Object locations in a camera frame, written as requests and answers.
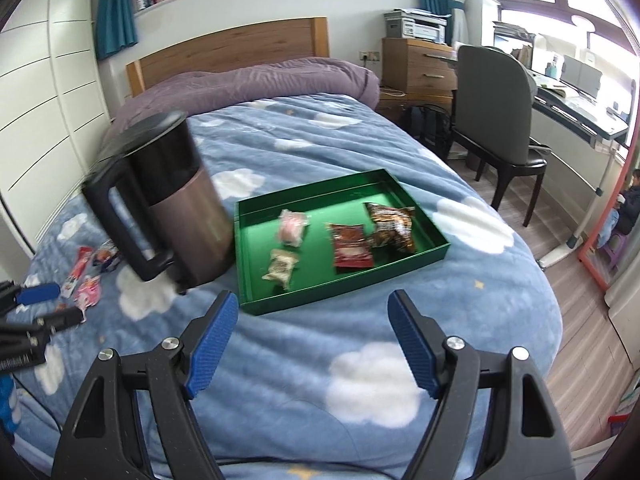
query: wooden headboard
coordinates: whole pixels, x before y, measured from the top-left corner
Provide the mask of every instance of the wooden headboard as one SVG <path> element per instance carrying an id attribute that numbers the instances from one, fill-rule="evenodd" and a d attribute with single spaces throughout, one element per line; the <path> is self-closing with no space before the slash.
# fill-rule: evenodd
<path id="1" fill-rule="evenodd" d="M 308 56 L 329 56 L 326 18 L 299 18 L 229 28 L 183 41 L 127 65 L 136 96 L 184 72 L 227 72 Z"/>

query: blue blanket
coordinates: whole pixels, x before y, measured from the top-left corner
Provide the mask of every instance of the blue blanket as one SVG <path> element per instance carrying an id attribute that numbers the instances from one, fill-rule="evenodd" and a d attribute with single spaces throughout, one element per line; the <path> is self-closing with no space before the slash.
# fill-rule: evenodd
<path id="1" fill-rule="evenodd" d="M 397 288 L 447 334 L 487 351 L 525 346 L 548 372 L 561 316 L 528 247 L 452 170 L 385 118 L 351 98 L 318 94 L 231 106 L 188 121 L 230 215 L 249 196 L 385 168 L 451 242 L 444 261 L 386 282 L 260 317 L 240 315 L 211 386 L 193 401 L 202 433 L 220 460 L 274 457 L 306 465 L 229 465 L 223 468 L 229 478 L 311 478 L 308 468 L 318 480 L 402 475 L 434 401 L 417 388 L 386 316 L 386 298 Z M 84 199 L 70 199 L 27 282 L 63 283 L 78 247 L 105 240 Z M 165 275 L 143 283 L 123 264 L 102 276 L 102 299 L 86 323 L 56 335 L 47 364 L 18 376 L 62 423 L 101 348 L 147 351 L 203 315 L 223 289 L 238 289 L 235 267 L 177 296 Z M 55 306 L 19 308 L 12 319 L 31 320 Z M 20 402 L 20 441 L 52 456 L 54 426 L 30 396 Z M 458 478 L 472 473 L 487 405 L 480 395 Z M 154 471 L 169 477 L 145 399 L 141 411 Z"/>

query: kettle handle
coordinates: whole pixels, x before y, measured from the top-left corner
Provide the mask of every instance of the kettle handle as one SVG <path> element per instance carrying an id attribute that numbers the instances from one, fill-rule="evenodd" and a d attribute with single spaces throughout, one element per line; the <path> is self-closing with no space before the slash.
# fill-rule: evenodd
<path id="1" fill-rule="evenodd" d="M 146 259 L 113 207 L 109 199 L 109 192 L 113 187 L 127 191 L 121 193 L 122 200 L 156 252 L 150 260 Z M 162 242 L 158 222 L 149 210 L 126 158 L 113 157 L 95 168 L 82 183 L 82 194 L 106 233 L 141 280 L 148 282 L 154 279 L 174 262 L 174 252 Z"/>

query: desk leg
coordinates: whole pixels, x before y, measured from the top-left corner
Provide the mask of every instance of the desk leg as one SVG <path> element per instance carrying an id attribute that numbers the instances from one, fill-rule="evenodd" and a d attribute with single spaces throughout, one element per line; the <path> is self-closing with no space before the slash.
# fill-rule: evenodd
<path id="1" fill-rule="evenodd" d="M 613 167 L 613 162 L 616 159 L 616 152 L 617 150 L 615 148 L 611 148 L 609 150 L 609 160 L 607 161 L 607 167 L 604 169 L 604 173 L 602 174 L 602 178 L 600 179 L 600 184 L 598 184 L 598 187 L 595 189 L 595 193 L 593 195 L 593 198 L 591 199 L 589 207 L 587 208 L 587 212 L 584 214 L 584 218 L 575 229 L 574 233 L 569 236 L 564 244 L 558 245 L 558 247 L 553 249 L 550 253 L 545 254 L 538 260 L 540 269 L 548 269 L 552 265 L 555 265 L 561 260 L 564 260 L 569 254 L 573 253 L 582 244 L 582 232 L 584 231 L 585 227 L 587 227 L 587 223 L 589 222 L 591 215 L 593 215 L 593 212 L 596 209 L 599 197 L 602 196 L 602 186 L 604 186 L 605 182 L 607 181 L 609 171 L 611 171 L 611 168 Z"/>

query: electric kettle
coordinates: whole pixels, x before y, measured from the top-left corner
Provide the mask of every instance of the electric kettle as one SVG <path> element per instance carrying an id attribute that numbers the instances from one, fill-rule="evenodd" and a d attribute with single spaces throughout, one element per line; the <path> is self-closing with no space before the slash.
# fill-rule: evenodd
<path id="1" fill-rule="evenodd" d="M 114 190 L 133 222 L 117 213 Z M 143 281 L 167 270 L 186 290 L 215 280 L 233 261 L 232 221 L 183 112 L 152 115 L 110 140 L 82 183 L 82 194 Z M 151 246 L 151 257 L 137 244 L 133 224 Z"/>

